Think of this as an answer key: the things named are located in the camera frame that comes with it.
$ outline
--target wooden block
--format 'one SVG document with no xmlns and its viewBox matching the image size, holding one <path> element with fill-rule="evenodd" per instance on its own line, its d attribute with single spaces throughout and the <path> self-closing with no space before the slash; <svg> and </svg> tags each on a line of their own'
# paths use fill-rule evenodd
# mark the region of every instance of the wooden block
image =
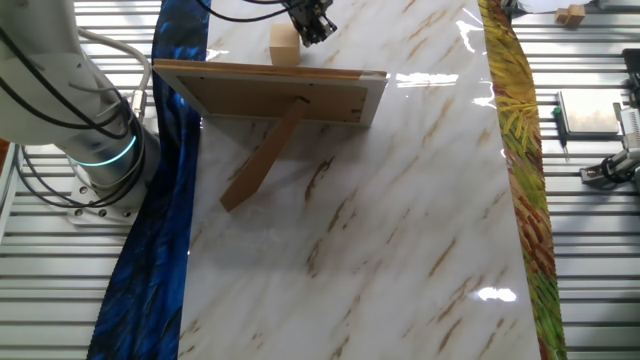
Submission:
<svg viewBox="0 0 640 360">
<path fill-rule="evenodd" d="M 292 24 L 272 25 L 269 50 L 273 65 L 300 65 L 300 34 Z"/>
<path fill-rule="evenodd" d="M 567 17 L 567 21 L 565 25 L 567 26 L 578 26 L 586 16 L 584 11 L 584 5 L 571 5 L 569 9 L 569 16 Z"/>
<path fill-rule="evenodd" d="M 556 22 L 566 23 L 567 18 L 569 18 L 569 9 L 558 9 L 556 11 Z"/>
</svg>

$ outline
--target blue fabric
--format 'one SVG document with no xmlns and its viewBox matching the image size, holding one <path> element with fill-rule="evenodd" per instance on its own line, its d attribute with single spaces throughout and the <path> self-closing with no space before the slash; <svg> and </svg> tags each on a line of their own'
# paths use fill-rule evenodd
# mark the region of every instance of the blue fabric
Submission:
<svg viewBox="0 0 640 360">
<path fill-rule="evenodd" d="M 204 61 L 207 32 L 195 1 L 164 0 L 152 57 Z M 155 74 L 153 84 L 162 159 L 111 276 L 92 360 L 178 357 L 200 116 Z"/>
</svg>

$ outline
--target black cable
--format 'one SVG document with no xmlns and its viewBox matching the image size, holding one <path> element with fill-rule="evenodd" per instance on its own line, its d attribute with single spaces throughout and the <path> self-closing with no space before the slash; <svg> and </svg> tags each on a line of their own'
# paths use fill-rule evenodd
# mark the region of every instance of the black cable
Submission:
<svg viewBox="0 0 640 360">
<path fill-rule="evenodd" d="M 20 178 L 20 180 L 22 180 L 22 183 L 25 185 L 25 187 L 31 192 L 33 193 L 36 197 L 38 197 L 40 200 L 44 201 L 45 203 L 49 204 L 49 205 L 53 205 L 53 206 L 57 206 L 57 207 L 61 207 L 61 208 L 67 208 L 67 209 L 82 209 L 82 208 L 98 208 L 98 207 L 106 207 L 109 205 L 113 205 L 116 202 L 122 200 L 130 191 L 131 189 L 133 189 L 133 187 L 138 183 L 138 180 L 140 179 L 140 177 L 142 176 L 143 173 L 143 169 L 144 169 L 144 159 L 145 159 L 145 141 L 144 141 L 144 130 L 142 129 L 140 123 L 138 121 L 136 121 L 136 127 L 134 127 L 136 130 L 138 130 L 138 134 L 136 134 L 138 137 L 140 137 L 141 141 L 140 141 L 140 147 L 138 150 L 138 157 L 137 157 L 137 161 L 136 164 L 138 164 L 138 168 L 136 169 L 136 171 L 134 173 L 131 174 L 130 177 L 130 181 L 123 181 L 122 182 L 122 186 L 119 186 L 116 190 L 114 190 L 113 192 L 111 192 L 110 194 L 106 195 L 105 197 L 101 198 L 100 200 L 90 203 L 90 204 L 82 204 L 78 201 L 75 201 L 65 195 L 60 194 L 59 192 L 57 192 L 55 189 L 53 189 L 49 184 L 46 183 L 46 181 L 44 181 L 44 179 L 42 179 L 42 177 L 37 173 L 37 171 L 35 170 L 35 167 L 33 166 L 33 164 L 31 163 L 31 160 L 28 157 L 28 154 L 26 153 L 26 150 L 24 147 L 20 147 L 19 145 L 16 145 L 16 151 L 14 153 L 14 158 L 13 158 L 13 165 L 16 169 L 16 172 L 18 174 L 18 177 Z M 61 203 L 57 203 L 54 201 L 51 201 L 47 198 L 45 198 L 44 196 L 38 194 L 38 192 L 31 186 L 31 184 L 29 184 L 28 180 L 26 179 L 26 176 L 24 175 L 24 173 L 22 173 L 22 170 L 20 169 L 19 166 L 19 156 L 18 156 L 18 148 L 21 148 L 25 162 L 27 163 L 27 166 L 29 167 L 29 169 L 31 170 L 31 172 L 33 173 L 33 176 L 47 189 L 49 190 L 52 194 L 54 194 L 55 196 L 59 197 L 62 200 L 66 200 L 68 201 L 70 204 L 61 204 Z"/>
<path fill-rule="evenodd" d="M 40 71 L 29 61 L 26 55 L 18 48 L 18 46 L 11 40 L 9 35 L 0 26 L 0 40 L 11 50 L 11 52 L 20 60 L 27 70 L 44 86 L 53 97 L 55 97 L 62 105 L 75 114 L 80 120 L 84 121 L 92 130 L 96 130 L 99 133 L 116 140 L 124 139 L 129 133 L 129 125 L 125 123 L 125 131 L 122 134 L 113 134 L 96 124 L 93 120 L 83 114 L 77 107 L 75 107 L 69 100 L 67 100 L 55 87 L 49 83 L 49 81 L 40 73 Z"/>
<path fill-rule="evenodd" d="M 202 2 L 202 0 L 195 0 L 195 1 L 196 1 L 198 4 L 200 4 L 200 6 L 201 6 L 204 10 L 208 11 L 208 12 L 209 12 L 209 14 L 211 14 L 211 15 L 213 15 L 213 16 L 215 16 L 215 17 L 219 18 L 219 19 L 222 19 L 222 20 L 231 21 L 231 22 L 238 22 L 238 23 L 250 23 L 250 22 L 256 22 L 256 21 L 266 20 L 266 19 L 272 18 L 272 17 L 274 17 L 274 16 L 278 16 L 278 15 L 280 15 L 280 14 L 284 14 L 284 13 L 286 13 L 287 11 L 289 11 L 290 9 L 293 9 L 293 8 L 298 7 L 298 6 L 300 6 L 300 5 L 304 5 L 304 3 L 303 3 L 303 2 L 299 2 L 299 3 L 296 3 L 296 4 L 291 5 L 290 7 L 286 7 L 286 3 L 282 3 L 283 5 L 285 5 L 285 9 L 282 9 L 282 10 L 276 11 L 276 12 L 274 12 L 274 13 L 267 14 L 267 15 L 263 15 L 263 16 L 258 16 L 258 17 L 255 17 L 255 18 L 248 18 L 248 19 L 236 19 L 236 18 L 232 18 L 232 17 L 224 16 L 224 15 L 222 15 L 222 14 L 220 14 L 220 13 L 217 13 L 217 12 L 213 11 L 210 7 L 208 7 L 205 3 L 203 3 L 203 2 Z"/>
<path fill-rule="evenodd" d="M 38 109 L 34 108 L 33 106 L 31 106 L 26 100 L 24 100 L 18 93 L 15 92 L 15 90 L 13 90 L 9 84 L 7 84 L 6 81 L 4 81 L 4 79 L 2 77 L 0 77 L 0 88 L 2 90 L 4 90 L 10 98 L 13 99 L 13 101 L 15 101 L 16 103 L 18 103 L 18 105 L 22 106 L 22 108 L 24 108 L 25 110 L 27 110 L 28 112 L 30 112 L 33 116 L 36 116 L 50 124 L 53 125 L 57 125 L 63 128 L 67 128 L 67 129 L 76 129 L 76 130 L 90 130 L 92 129 L 91 126 L 89 125 L 81 125 L 81 124 L 72 124 L 72 123 L 68 123 L 66 121 L 61 121 L 61 120 L 57 120 L 54 119 L 46 114 L 43 114 L 42 112 L 40 112 Z M 98 126 L 104 127 L 107 126 L 109 124 L 111 124 L 113 121 L 115 121 L 115 119 L 118 118 L 118 116 L 120 116 L 119 112 L 114 112 L 113 115 L 111 115 L 109 118 L 107 118 L 106 120 L 97 123 Z"/>
<path fill-rule="evenodd" d="M 285 4 L 287 0 L 272 0 L 272 1 L 260 1 L 260 0 L 242 0 L 244 2 L 248 2 L 250 4 L 256 5 L 275 5 L 275 4 Z"/>
<path fill-rule="evenodd" d="M 611 181 L 614 184 L 624 184 L 628 181 L 631 181 L 631 179 L 633 179 L 633 173 L 631 172 L 627 172 L 624 175 L 610 173 L 609 164 L 611 164 L 612 162 L 613 162 L 613 156 L 609 156 L 609 157 L 606 157 L 604 160 L 602 160 L 602 163 L 600 164 L 602 176 L 604 176 L 605 179 Z"/>
</svg>

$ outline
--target white marble tabletop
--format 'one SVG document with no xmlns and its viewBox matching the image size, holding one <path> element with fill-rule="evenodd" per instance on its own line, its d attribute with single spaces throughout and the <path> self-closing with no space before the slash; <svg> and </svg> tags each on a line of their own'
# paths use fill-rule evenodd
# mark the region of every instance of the white marble tabletop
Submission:
<svg viewBox="0 0 640 360">
<path fill-rule="evenodd" d="M 340 29 L 302 66 L 387 71 L 373 125 L 302 124 L 227 213 L 218 199 L 273 124 L 203 121 L 180 358 L 540 359 L 475 0 L 328 15 Z M 212 18 L 208 60 L 269 64 L 287 21 Z"/>
</svg>

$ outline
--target metal rail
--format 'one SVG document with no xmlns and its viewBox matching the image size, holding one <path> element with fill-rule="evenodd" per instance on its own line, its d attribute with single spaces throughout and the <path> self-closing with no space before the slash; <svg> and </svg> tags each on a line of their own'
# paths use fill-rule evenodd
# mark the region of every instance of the metal rail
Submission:
<svg viewBox="0 0 640 360">
<path fill-rule="evenodd" d="M 150 56 L 160 1 L 77 1 L 78 24 Z M 514 29 L 529 56 L 540 105 L 549 209 L 570 359 L 640 359 L 640 204 L 635 188 L 583 186 L 578 169 L 622 149 L 618 142 L 570 142 L 565 162 L 551 117 L 561 88 L 615 88 L 626 79 L 620 51 L 640 47 L 640 14 L 589 14 L 577 31 L 552 15 L 527 15 Z M 83 41 L 123 92 L 142 67 L 128 55 Z M 153 97 L 147 117 L 153 121 Z M 30 148 L 57 189 L 73 172 L 52 146 Z M 76 228 L 16 183 L 0 246 L 0 359 L 84 359 L 100 303 L 128 228 Z M 37 187 L 42 194 L 45 189 Z"/>
</svg>

